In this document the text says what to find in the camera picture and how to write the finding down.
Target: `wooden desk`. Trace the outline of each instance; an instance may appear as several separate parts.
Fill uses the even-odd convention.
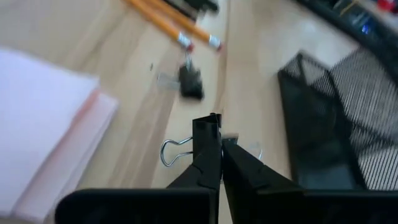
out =
[[[195,41],[192,59],[205,89],[205,99],[196,103],[157,87],[157,73],[174,74],[183,52],[122,1],[0,3],[1,45],[99,76],[103,88],[120,101],[79,188],[167,186],[192,158],[164,167],[159,161],[162,141],[185,139],[192,119],[213,111],[223,113],[223,133],[239,133],[239,144],[246,149],[258,145],[262,161],[289,176],[275,73],[300,49],[333,65],[357,45],[293,1],[219,4],[217,16],[198,20],[198,26],[225,40],[225,49],[216,54]],[[166,155],[171,159],[190,146],[170,146]],[[222,193],[220,223],[231,223],[225,198]]]

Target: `black mesh tray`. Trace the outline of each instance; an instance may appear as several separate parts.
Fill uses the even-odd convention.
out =
[[[359,49],[328,69],[299,53],[278,73],[292,177],[307,189],[396,188],[394,83]]]

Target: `blurry object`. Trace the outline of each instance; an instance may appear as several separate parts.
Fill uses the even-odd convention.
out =
[[[192,120],[192,163],[166,188],[79,190],[57,205],[56,223],[214,224],[225,215],[221,184],[229,223],[290,223],[292,216],[300,223],[398,222],[398,192],[302,188],[250,155],[238,136],[221,137],[220,128],[221,114]]]
[[[184,27],[186,30],[192,32],[209,46],[219,51],[222,47],[219,38],[210,35],[201,28],[196,27],[195,23],[189,20],[186,16],[181,14],[172,6],[164,3],[162,0],[128,0],[142,15],[151,20],[157,27],[163,30],[173,40],[177,41],[187,52],[191,52],[194,48],[192,41],[183,32],[166,22],[160,15],[156,13],[149,5],[160,9],[164,14],[168,15],[177,24]]]
[[[0,215],[42,223],[73,191],[116,110],[97,78],[0,50]]]
[[[298,54],[279,72],[295,181],[308,189],[398,189],[398,91],[359,49],[331,70]]]
[[[184,0],[192,8],[197,11],[210,9],[213,12],[218,12],[218,3],[216,0]]]
[[[380,9],[385,11],[392,11],[396,6],[395,0],[377,0],[377,5]]]
[[[176,9],[181,14],[183,14],[185,17],[189,18],[191,21],[193,22],[196,21],[198,15],[197,12],[193,13],[192,12],[193,10],[187,10],[186,7],[179,6],[174,2],[174,0],[163,0],[163,1],[166,2],[169,6]]]
[[[394,32],[398,32],[398,27],[391,20],[391,15],[382,17],[380,13],[370,12],[369,8],[374,9],[375,7],[366,6],[365,9],[363,6],[368,5],[365,4],[367,1],[357,1],[360,4],[353,4],[342,14],[342,10],[351,5],[351,0],[340,0],[333,6],[325,4],[322,0],[296,1],[350,35],[363,47],[371,51],[393,82],[398,85],[398,63],[396,63],[398,61],[398,35]]]
[[[193,50],[192,41],[177,28],[171,26],[163,18],[149,7],[143,0],[128,0],[142,15],[151,20],[158,28],[177,41],[183,48],[191,52]]]
[[[173,9],[166,3],[164,3],[162,0],[147,0],[147,2],[154,7],[161,9],[163,13],[168,15],[178,24],[180,24],[184,29],[191,32],[193,35],[197,36],[200,40],[204,41],[205,43],[208,43],[211,47],[217,50],[221,50],[222,45],[219,38],[210,35],[200,27],[197,27],[194,22],[187,19],[185,16],[183,16],[181,13],[179,13],[177,10]]]
[[[200,70],[195,69],[191,57],[187,54],[185,63],[178,70],[180,92],[183,97],[202,100],[204,97]]]
[[[185,63],[183,63],[178,70],[178,79],[166,73],[159,73],[157,76],[157,84],[174,90],[179,89],[181,96],[184,98],[202,100],[205,95],[203,92],[200,70],[195,69],[192,65],[189,54],[186,54]]]

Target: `paper stack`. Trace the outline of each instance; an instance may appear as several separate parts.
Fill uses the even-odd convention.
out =
[[[0,216],[42,223],[77,186],[117,108],[97,78],[0,50]]]

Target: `yellow pencil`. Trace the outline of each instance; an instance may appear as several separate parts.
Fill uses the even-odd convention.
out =
[[[191,52],[193,50],[192,41],[177,28],[171,26],[163,20],[162,17],[156,14],[156,12],[151,9],[147,4],[141,0],[128,0],[141,14],[150,19],[157,27],[162,29],[171,38],[180,43],[187,51]]]
[[[192,32],[192,34],[197,36],[202,41],[208,42],[210,46],[214,47],[217,50],[221,50],[222,44],[219,38],[210,35],[201,28],[197,27],[195,23],[186,18],[176,9],[169,6],[167,3],[163,2],[162,0],[146,0],[146,1],[152,4],[154,7],[161,9],[162,12],[166,13],[166,15],[170,16],[175,22],[178,22],[186,30]]]

